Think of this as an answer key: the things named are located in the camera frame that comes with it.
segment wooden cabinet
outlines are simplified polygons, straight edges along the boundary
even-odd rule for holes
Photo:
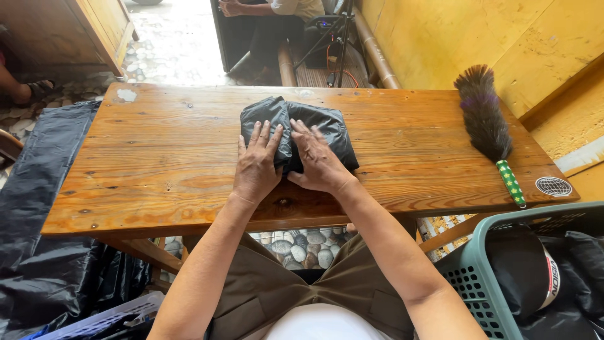
[[[0,0],[0,39],[31,71],[112,71],[130,37],[138,40],[122,0]]]

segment table wood grain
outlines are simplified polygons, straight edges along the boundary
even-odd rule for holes
[[[126,102],[129,91],[136,98]],[[239,114],[268,96],[341,110],[361,165],[355,176],[395,215],[516,209],[496,166],[470,145],[457,91],[114,83],[42,233],[146,238],[206,229],[233,187]],[[509,165],[529,206],[579,199],[536,188],[540,177],[565,177],[501,107],[515,148]],[[348,221],[329,194],[282,180],[247,230]]]

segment globe sticker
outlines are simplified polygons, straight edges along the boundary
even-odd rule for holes
[[[567,181],[557,177],[541,177],[535,181],[535,185],[543,193],[555,197],[568,196],[573,191],[573,187]]]

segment teal plastic basket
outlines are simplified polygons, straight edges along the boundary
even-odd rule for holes
[[[561,204],[487,217],[476,226],[470,241],[434,264],[493,340],[522,340],[522,335],[487,259],[484,239],[489,230],[518,223],[528,225],[537,235],[561,237],[575,230],[601,236],[604,202]]]

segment hand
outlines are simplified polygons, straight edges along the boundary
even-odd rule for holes
[[[229,16],[243,15],[243,5],[239,0],[218,0],[222,13]]]
[[[260,131],[260,122],[254,125],[245,148],[243,136],[239,136],[239,159],[235,170],[233,194],[258,205],[281,181],[283,167],[275,170],[273,158],[283,135],[283,126],[277,125],[269,140],[271,123],[266,120]]]
[[[290,120],[292,138],[298,146],[304,174],[288,173],[288,180],[304,189],[325,191],[335,195],[346,183],[356,180],[327,145],[327,140],[316,126],[312,133],[301,120]]]

